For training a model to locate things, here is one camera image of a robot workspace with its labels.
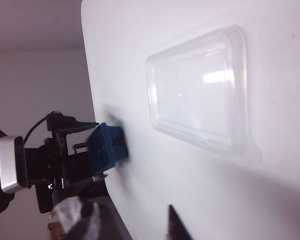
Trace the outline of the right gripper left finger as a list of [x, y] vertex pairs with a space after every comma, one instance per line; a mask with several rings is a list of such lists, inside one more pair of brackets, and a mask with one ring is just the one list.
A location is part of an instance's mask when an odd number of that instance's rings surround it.
[[78, 196], [58, 203], [56, 213], [64, 231], [63, 240], [119, 240], [120, 232], [107, 205]]

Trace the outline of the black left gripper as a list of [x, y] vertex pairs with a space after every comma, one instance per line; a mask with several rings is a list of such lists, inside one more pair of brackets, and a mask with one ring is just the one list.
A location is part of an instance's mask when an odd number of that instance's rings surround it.
[[88, 176], [89, 152], [68, 153], [67, 135], [93, 129], [98, 123], [80, 122], [61, 112], [51, 112], [29, 130], [25, 140], [44, 121], [51, 137], [38, 148], [24, 149], [27, 184], [35, 186], [39, 212], [48, 213], [56, 204], [71, 197], [85, 201], [108, 196], [107, 174], [84, 179]]

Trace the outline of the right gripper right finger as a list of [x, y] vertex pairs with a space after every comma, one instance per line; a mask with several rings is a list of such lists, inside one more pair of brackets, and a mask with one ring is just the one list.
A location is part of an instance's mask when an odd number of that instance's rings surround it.
[[188, 230], [172, 204], [168, 206], [168, 240], [192, 240]]

